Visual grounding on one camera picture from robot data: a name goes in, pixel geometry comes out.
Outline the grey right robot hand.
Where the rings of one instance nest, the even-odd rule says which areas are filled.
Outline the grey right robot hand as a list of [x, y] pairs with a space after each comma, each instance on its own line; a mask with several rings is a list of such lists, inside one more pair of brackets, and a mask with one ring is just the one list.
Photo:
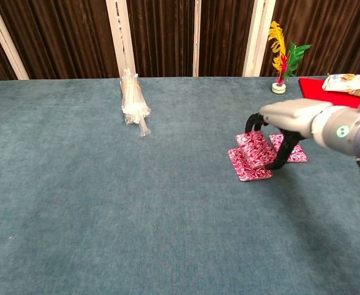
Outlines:
[[263, 125], [272, 125], [283, 135], [276, 156], [268, 160], [264, 167], [269, 170], [282, 168], [296, 145], [301, 140], [313, 137], [311, 128], [317, 115], [332, 106], [333, 104], [327, 101], [300, 98], [268, 104], [261, 107], [258, 113], [251, 115], [246, 122], [246, 133], [259, 131]]

